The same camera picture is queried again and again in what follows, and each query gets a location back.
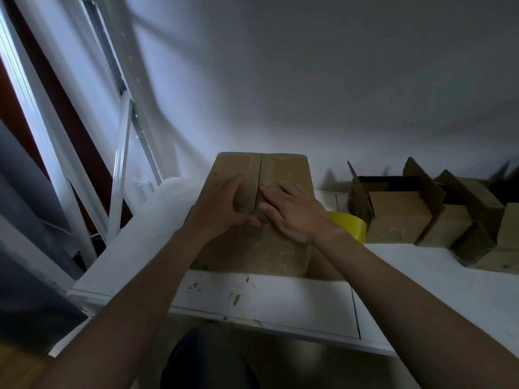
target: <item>person's left hand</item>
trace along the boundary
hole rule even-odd
[[[244,175],[236,175],[199,199],[192,207],[183,228],[191,229],[197,237],[202,237],[208,242],[233,225],[261,226],[260,220],[254,215],[237,213],[232,206],[236,191],[244,178]]]

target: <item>person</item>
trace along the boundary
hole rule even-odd
[[[242,181],[238,175],[199,199],[164,248],[88,323],[33,387],[130,387],[140,358],[204,244],[236,224],[260,226],[254,215],[233,209]],[[267,203],[259,210],[285,235],[313,244],[334,265],[421,387],[519,386],[519,360],[514,355],[335,225],[304,189],[280,182],[260,190]],[[203,325],[175,347],[161,387],[223,385],[259,387],[244,360],[225,341],[220,325]]]

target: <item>floor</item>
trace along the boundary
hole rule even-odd
[[[169,316],[155,336],[137,379],[139,389],[159,388],[160,374],[178,340],[204,321]],[[417,389],[397,358],[240,329],[228,324],[235,347],[264,388]]]

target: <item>finger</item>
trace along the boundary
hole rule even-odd
[[[300,191],[302,196],[308,196],[308,192],[303,187],[301,187],[299,184],[296,184],[295,188],[297,188]]]
[[[293,184],[285,181],[285,180],[281,180],[280,182],[278,182],[279,184],[279,187],[281,187],[281,189],[283,191],[285,191],[286,193],[290,194],[291,196],[301,196],[301,191],[296,188]]]
[[[259,190],[263,194],[263,197],[276,207],[279,207],[283,201],[290,196],[278,186],[261,186]]]
[[[250,225],[251,227],[259,228],[261,226],[260,220],[252,214],[236,214],[234,216],[236,225]]]
[[[236,195],[236,191],[240,187],[240,185],[243,182],[243,180],[245,180],[245,175],[243,175],[242,173],[239,173],[236,176],[231,177],[224,184],[223,188],[229,195],[234,196],[234,195]]]
[[[259,205],[259,210],[272,221],[274,221],[278,228],[282,227],[282,224],[285,221],[285,219],[274,206],[269,205],[269,203],[263,202],[261,205]]]

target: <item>person's right hand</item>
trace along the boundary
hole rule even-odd
[[[323,205],[301,186],[278,184],[259,188],[268,201],[261,203],[259,210],[285,235],[300,243],[315,243],[320,235],[336,226]]]

